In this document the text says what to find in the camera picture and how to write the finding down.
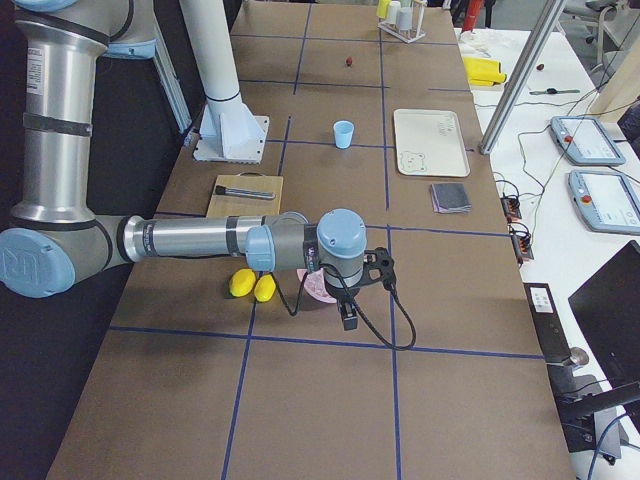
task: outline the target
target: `yellow object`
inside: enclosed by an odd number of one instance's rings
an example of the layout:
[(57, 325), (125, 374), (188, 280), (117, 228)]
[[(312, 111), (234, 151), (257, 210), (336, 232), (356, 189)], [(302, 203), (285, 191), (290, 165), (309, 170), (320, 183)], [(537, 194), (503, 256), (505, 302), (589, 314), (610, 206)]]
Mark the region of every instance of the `yellow object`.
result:
[(490, 58), (462, 57), (469, 84), (492, 86), (504, 83), (507, 74), (500, 72), (500, 62)]
[(243, 268), (233, 274), (229, 281), (229, 292), (234, 297), (244, 297), (256, 284), (256, 274), (250, 268)]
[(253, 291), (256, 296), (256, 300), (259, 302), (268, 302), (273, 297), (276, 291), (276, 282), (271, 275), (263, 275), (256, 283), (256, 288)]
[(378, 18), (384, 20), (387, 18), (387, 11), (389, 10), (389, 4), (391, 0), (378, 0), (378, 10), (376, 10), (376, 14)]

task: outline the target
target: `light blue cup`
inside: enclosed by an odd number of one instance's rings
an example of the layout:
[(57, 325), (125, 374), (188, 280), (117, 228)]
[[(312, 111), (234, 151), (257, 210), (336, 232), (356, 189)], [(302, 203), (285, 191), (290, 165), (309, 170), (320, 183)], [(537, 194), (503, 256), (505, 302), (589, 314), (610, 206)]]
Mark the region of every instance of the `light blue cup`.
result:
[(353, 123), (347, 120), (340, 120), (333, 124), (333, 135), (336, 140), (336, 147), (349, 148), (353, 138)]

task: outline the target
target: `black device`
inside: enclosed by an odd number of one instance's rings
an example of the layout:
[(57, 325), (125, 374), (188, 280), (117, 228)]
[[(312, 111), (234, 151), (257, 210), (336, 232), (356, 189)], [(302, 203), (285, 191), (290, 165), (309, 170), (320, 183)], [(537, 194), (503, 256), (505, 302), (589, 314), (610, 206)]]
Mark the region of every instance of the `black device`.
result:
[[(569, 297), (569, 304), (611, 386), (617, 389), (640, 381), (638, 242), (632, 240), (620, 249)], [(640, 401), (625, 409), (640, 430)]]
[(562, 363), (571, 356), (553, 297), (546, 283), (525, 283), (533, 325), (547, 363)]

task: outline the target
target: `white pipe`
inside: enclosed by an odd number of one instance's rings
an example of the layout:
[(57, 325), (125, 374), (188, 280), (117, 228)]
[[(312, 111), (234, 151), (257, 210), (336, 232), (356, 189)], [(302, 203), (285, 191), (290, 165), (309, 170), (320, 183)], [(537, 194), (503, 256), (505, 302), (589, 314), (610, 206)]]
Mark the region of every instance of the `white pipe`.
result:
[(222, 0), (180, 0), (191, 48), (207, 96), (201, 160), (260, 162), (268, 119), (254, 117), (240, 95)]

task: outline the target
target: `red object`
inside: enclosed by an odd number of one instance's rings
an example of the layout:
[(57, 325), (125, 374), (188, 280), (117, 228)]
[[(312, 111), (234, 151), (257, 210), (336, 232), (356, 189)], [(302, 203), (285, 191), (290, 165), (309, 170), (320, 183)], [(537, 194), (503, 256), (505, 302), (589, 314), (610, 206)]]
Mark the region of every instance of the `red object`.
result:
[(480, 9), (484, 5), (484, 0), (471, 0), (467, 7), (467, 13), (464, 16), (464, 23), (462, 24), (462, 31), (466, 32), (473, 30), (480, 14)]

